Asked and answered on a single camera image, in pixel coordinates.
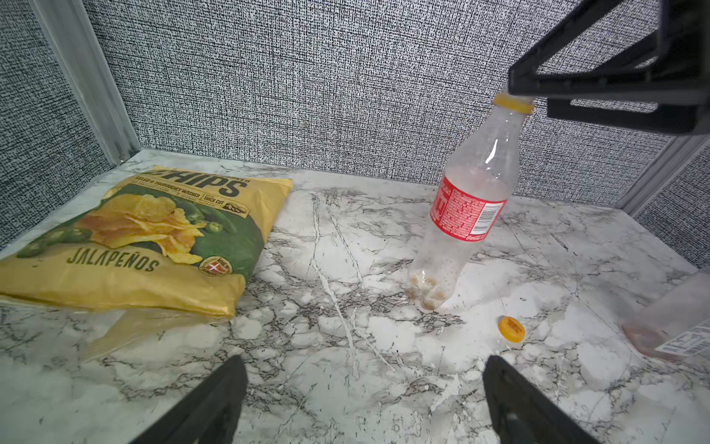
yellow bottle cap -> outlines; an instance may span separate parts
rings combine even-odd
[[[498,323],[498,329],[504,338],[511,342],[522,342],[525,339],[525,328],[517,319],[503,316]]]
[[[534,97],[519,97],[511,96],[506,92],[499,92],[493,98],[493,104],[499,107],[512,109],[521,114],[532,114],[535,105],[533,104]]]

metal wall trim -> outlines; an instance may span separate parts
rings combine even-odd
[[[708,134],[670,139],[656,159],[616,203],[616,208],[620,208],[631,217],[636,217],[708,143],[710,143]]]
[[[141,149],[82,0],[29,0],[65,79],[109,162]]]

chip bag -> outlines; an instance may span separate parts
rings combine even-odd
[[[0,261],[0,294],[230,318],[293,182],[157,168]]]

red bottle label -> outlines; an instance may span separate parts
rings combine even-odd
[[[478,242],[488,236],[506,202],[478,199],[456,188],[444,177],[430,214],[437,227],[449,236]]]

white marble surface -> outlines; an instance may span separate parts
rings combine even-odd
[[[617,326],[694,267],[618,210],[514,197],[423,315],[402,280],[435,187],[143,151],[6,253],[155,165],[294,179],[237,316],[80,364],[116,313],[2,308],[4,443],[126,443],[233,354],[250,376],[235,442],[495,443],[495,353],[603,442],[707,442],[710,366],[645,358]],[[499,335],[503,314],[523,344]]]

